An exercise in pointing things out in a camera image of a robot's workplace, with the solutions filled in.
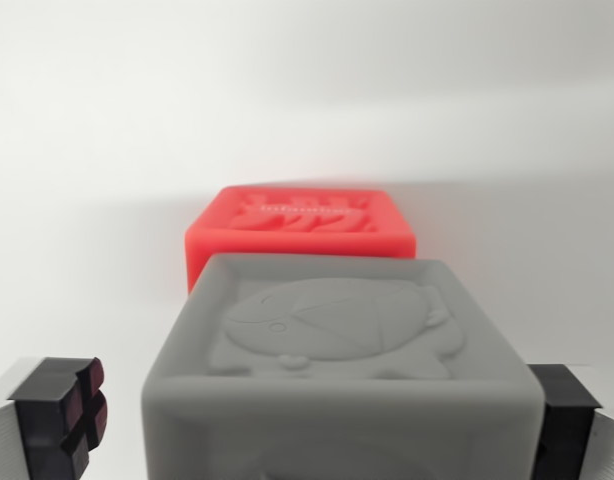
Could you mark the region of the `black-tipped silver gripper right finger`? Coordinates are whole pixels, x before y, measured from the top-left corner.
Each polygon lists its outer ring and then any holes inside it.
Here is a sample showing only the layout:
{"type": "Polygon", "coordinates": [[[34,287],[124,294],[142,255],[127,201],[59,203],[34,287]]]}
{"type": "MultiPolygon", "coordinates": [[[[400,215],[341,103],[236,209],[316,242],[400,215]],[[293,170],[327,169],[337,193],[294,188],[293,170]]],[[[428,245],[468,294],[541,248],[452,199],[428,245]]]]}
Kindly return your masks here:
{"type": "Polygon", "coordinates": [[[614,405],[586,365],[531,364],[545,394],[534,479],[614,479],[614,405]]]}

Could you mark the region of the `black-tipped silver gripper left finger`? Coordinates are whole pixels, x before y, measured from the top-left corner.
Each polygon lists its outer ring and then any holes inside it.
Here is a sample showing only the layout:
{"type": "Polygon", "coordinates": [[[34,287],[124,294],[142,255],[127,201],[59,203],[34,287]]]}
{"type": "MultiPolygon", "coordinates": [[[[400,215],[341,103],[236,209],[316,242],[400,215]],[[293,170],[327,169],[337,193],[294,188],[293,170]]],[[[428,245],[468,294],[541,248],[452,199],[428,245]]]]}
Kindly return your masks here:
{"type": "Polygon", "coordinates": [[[30,357],[0,377],[0,479],[80,479],[108,405],[99,358],[30,357]]]}

